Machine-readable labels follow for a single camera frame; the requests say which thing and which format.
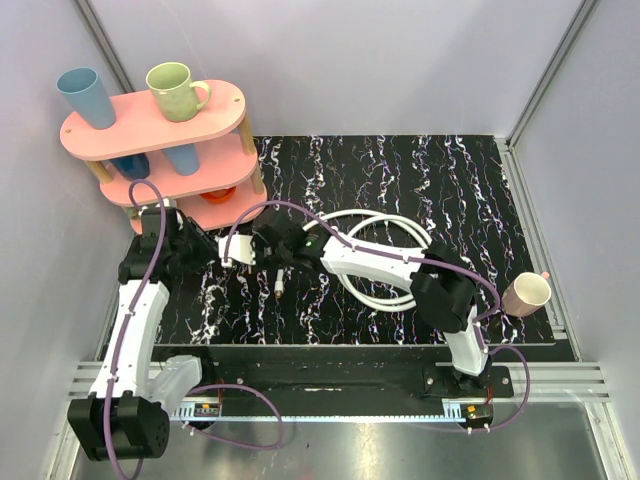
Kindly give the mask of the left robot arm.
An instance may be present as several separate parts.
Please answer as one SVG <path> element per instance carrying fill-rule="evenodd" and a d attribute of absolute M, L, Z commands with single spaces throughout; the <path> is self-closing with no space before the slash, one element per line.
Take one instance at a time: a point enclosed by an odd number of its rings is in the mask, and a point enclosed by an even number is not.
<path fill-rule="evenodd" d="M 159 458 L 169 420 L 188 392 L 208 394 L 216 372 L 202 355 L 177 355 L 150 375 L 156 331 L 173 280 L 203 266 L 217 248 L 199 225 L 175 207 L 143 210 L 118 267 L 117 316 L 102 366 L 88 394 L 71 401 L 67 420 L 89 460 Z"/>

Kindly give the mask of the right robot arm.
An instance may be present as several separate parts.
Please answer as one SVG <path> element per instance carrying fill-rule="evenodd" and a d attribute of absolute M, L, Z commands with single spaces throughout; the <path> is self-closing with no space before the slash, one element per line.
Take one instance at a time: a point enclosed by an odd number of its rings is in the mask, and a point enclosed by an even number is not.
<path fill-rule="evenodd" d="M 472 397 L 488 387 L 490 356 L 472 325 L 482 278 L 451 263 L 444 245 L 431 242 L 402 249 L 331 233 L 322 225 L 305 230 L 271 207 L 258 215 L 252 230 L 252 246 L 261 263 L 360 277 L 408 293 L 409 307 L 417 310 L 419 319 L 444 335 L 457 390 Z"/>

